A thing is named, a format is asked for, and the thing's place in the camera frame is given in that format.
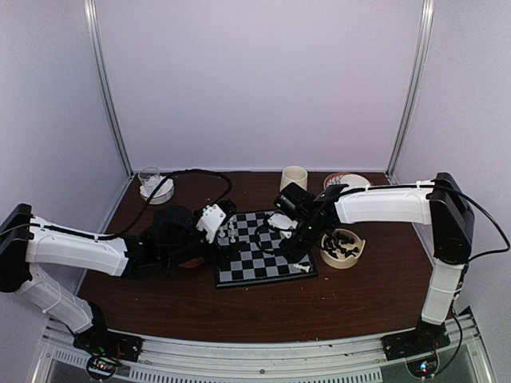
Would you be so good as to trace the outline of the white queen piece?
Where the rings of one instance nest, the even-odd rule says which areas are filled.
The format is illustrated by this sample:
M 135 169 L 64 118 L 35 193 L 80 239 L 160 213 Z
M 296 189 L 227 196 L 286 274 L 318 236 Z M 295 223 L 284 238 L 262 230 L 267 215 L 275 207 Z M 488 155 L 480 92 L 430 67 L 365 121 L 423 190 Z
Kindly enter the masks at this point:
M 300 271 L 303 271 L 305 273 L 309 273 L 310 270 L 311 270 L 311 267 L 310 266 L 304 266 L 304 265 L 301 265 L 299 263 L 293 263 L 292 266 L 296 269 L 296 270 L 300 270 Z

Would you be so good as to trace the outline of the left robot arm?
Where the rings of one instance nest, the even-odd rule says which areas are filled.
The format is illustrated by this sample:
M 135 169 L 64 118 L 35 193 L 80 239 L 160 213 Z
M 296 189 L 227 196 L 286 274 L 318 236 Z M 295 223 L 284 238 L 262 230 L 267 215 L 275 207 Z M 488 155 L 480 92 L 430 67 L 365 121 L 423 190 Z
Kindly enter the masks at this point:
M 224 265 L 231 251 L 216 242 L 216 235 L 235 214 L 236 205 L 225 199 L 199 211 L 167 207 L 157 211 L 151 227 L 139 235 L 75 231 L 47 222 L 31 209 L 19 204 L 1 225 L 1 291 L 22 295 L 63 322 L 91 355 L 116 357 L 122 354 L 122 343 L 108 330 L 101 308 L 70 293 L 41 265 L 136 280 L 169 274 L 194 259 Z

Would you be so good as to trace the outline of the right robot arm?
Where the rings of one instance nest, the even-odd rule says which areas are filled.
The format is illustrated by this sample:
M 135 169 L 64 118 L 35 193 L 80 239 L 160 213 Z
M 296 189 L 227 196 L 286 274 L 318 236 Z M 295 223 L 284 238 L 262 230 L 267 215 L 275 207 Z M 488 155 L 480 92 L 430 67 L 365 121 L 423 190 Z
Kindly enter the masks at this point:
M 460 292 L 472 253 L 474 213 L 448 172 L 413 184 L 333 184 L 318 195 L 288 184 L 276 197 L 278 211 L 270 228 L 282 231 L 286 259 L 305 255 L 328 230 L 359 223 L 417 224 L 430 227 L 434 237 L 434 265 L 426 300 L 410 346 L 426 352 L 445 331 L 445 321 Z

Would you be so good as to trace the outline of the black white chess board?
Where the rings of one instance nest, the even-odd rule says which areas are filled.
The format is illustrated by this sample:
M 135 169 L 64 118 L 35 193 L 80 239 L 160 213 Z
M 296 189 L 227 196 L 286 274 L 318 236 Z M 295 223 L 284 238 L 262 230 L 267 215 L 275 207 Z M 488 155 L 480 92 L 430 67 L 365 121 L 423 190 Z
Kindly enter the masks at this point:
M 231 245 L 234 254 L 226 267 L 216 269 L 216 288 L 249 287 L 318 275 L 312 254 L 305 255 L 299 262 L 286 260 L 279 247 L 284 235 L 265 224 L 272 214 L 274 211 L 238 213 L 221 227 L 226 236 L 220 238 L 218 232 L 216 241 L 220 245 Z M 229 231 L 229 223 L 234 223 L 235 231 Z M 236 237 L 235 243 L 229 242 L 230 235 Z M 311 270 L 309 273 L 296 270 L 293 263 L 310 266 Z

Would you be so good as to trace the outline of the black chess pieces pile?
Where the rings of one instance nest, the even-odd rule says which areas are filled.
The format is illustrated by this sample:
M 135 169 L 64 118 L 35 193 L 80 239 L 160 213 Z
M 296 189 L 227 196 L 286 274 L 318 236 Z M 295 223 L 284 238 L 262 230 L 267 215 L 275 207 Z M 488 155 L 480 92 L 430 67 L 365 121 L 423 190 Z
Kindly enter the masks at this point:
M 327 235 L 323 240 L 323 249 L 334 259 L 347 259 L 359 253 L 355 237 L 342 232 Z

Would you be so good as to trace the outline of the pink bowl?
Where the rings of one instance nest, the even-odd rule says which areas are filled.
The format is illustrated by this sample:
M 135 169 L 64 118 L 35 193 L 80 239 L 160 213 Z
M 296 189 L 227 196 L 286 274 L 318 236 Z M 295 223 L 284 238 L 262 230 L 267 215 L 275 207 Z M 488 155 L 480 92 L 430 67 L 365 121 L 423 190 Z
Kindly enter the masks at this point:
M 190 259 L 187 262 L 181 263 L 179 267 L 183 269 L 192 269 L 203 265 L 204 262 L 204 258 Z

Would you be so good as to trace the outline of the cream bowl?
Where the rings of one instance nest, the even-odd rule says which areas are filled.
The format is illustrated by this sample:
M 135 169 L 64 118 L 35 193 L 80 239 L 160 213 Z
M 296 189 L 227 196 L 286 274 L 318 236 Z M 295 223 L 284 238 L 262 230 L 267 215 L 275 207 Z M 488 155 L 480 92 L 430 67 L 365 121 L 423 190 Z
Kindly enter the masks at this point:
M 321 238 L 320 256 L 329 267 L 346 270 L 358 262 L 365 246 L 365 239 L 353 231 L 338 228 Z

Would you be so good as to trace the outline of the cream ribbed mug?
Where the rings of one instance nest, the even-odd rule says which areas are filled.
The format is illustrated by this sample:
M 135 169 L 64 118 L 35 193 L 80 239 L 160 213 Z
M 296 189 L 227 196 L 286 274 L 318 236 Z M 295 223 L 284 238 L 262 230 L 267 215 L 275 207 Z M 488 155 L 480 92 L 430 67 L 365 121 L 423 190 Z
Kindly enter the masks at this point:
M 305 168 L 291 165 L 282 170 L 279 190 L 282 191 L 288 184 L 297 184 L 303 190 L 308 187 L 308 172 Z

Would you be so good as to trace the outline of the patterned saucer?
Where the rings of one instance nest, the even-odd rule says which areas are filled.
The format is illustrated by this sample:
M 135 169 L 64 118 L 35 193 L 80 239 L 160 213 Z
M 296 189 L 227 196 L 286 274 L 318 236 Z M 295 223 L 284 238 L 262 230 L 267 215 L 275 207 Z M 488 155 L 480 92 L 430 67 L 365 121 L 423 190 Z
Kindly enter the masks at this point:
M 370 181 L 361 175 L 337 172 L 327 176 L 323 181 L 323 188 L 340 184 L 347 184 L 349 188 L 364 188 L 371 185 Z

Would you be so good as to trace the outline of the clear glass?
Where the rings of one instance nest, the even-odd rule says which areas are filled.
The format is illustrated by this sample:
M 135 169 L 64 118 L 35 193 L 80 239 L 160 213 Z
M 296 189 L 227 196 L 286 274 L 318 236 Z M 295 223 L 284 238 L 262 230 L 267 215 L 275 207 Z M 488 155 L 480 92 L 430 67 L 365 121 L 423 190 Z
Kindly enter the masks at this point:
M 158 167 L 146 167 L 138 172 L 138 179 L 143 189 L 147 189 L 148 193 L 160 182 L 160 169 Z

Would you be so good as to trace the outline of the right aluminium frame post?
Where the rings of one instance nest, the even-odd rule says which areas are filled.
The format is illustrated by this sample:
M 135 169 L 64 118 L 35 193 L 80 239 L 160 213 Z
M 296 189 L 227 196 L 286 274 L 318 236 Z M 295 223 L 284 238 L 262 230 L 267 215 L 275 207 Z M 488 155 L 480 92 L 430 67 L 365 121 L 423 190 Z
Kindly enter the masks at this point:
M 398 162 L 404 149 L 406 136 L 409 132 L 414 108 L 417 103 L 421 79 L 426 66 L 426 60 L 430 47 L 430 39 L 434 24 L 434 0 L 422 1 L 422 11 L 419 20 L 418 36 L 415 44 L 414 60 L 410 73 L 410 80 L 406 92 L 405 103 L 402 109 L 400 122 L 390 159 L 386 167 L 386 177 L 392 183 L 396 183 L 396 171 Z

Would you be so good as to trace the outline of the aluminium frame post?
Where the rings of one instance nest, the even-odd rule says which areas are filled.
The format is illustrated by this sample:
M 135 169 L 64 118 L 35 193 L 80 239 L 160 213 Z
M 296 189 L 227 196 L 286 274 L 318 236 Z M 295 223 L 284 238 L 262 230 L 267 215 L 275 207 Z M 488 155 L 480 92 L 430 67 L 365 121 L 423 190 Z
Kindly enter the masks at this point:
M 417 103 L 421 79 L 426 66 L 426 60 L 430 47 L 430 39 L 434 24 L 434 0 L 422 1 L 422 11 L 419 20 L 418 36 L 415 44 L 414 60 L 410 73 L 410 80 L 406 92 L 405 103 L 402 109 L 400 122 L 390 159 L 386 167 L 386 177 L 392 183 L 396 183 L 396 171 L 398 162 L 404 149 L 406 136 L 409 132 L 414 108 Z
M 109 129 L 113 135 L 113 142 L 120 157 L 124 172 L 126 176 L 130 178 L 133 176 L 133 168 L 130 163 L 125 141 L 121 133 L 121 127 L 119 125 L 117 111 L 113 101 L 113 93 L 109 83 L 105 56 L 101 43 L 101 32 L 97 18 L 97 5 L 94 0 L 85 0 L 83 4 L 85 11 L 85 21 L 93 51 L 93 58 L 97 68 L 101 98 L 105 107 Z

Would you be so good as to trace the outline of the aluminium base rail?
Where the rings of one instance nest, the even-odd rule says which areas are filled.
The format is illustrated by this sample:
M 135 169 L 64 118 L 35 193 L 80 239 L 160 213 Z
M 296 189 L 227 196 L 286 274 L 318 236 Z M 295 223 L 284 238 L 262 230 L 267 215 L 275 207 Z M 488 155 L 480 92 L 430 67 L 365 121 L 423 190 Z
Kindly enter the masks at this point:
M 451 343 L 390 360 L 382 335 L 284 343 L 194 342 L 144 336 L 137 361 L 123 361 L 112 382 L 420 382 L 416 369 L 437 357 L 433 382 L 496 380 L 471 314 L 446 323 Z

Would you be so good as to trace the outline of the left aluminium frame post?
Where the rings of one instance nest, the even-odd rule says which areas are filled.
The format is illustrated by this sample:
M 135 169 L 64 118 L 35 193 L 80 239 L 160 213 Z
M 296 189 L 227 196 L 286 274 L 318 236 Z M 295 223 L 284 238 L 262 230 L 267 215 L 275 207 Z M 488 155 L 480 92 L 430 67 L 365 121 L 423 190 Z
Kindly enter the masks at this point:
M 85 0 L 83 4 L 85 11 L 85 21 L 93 51 L 93 58 L 97 68 L 101 98 L 105 107 L 109 129 L 113 135 L 113 142 L 120 157 L 124 172 L 126 176 L 130 178 L 133 176 L 133 168 L 130 163 L 125 141 L 121 133 L 121 127 L 119 125 L 117 111 L 113 101 L 113 93 L 109 83 L 105 56 L 101 43 L 101 32 L 97 18 L 97 5 L 94 0 Z

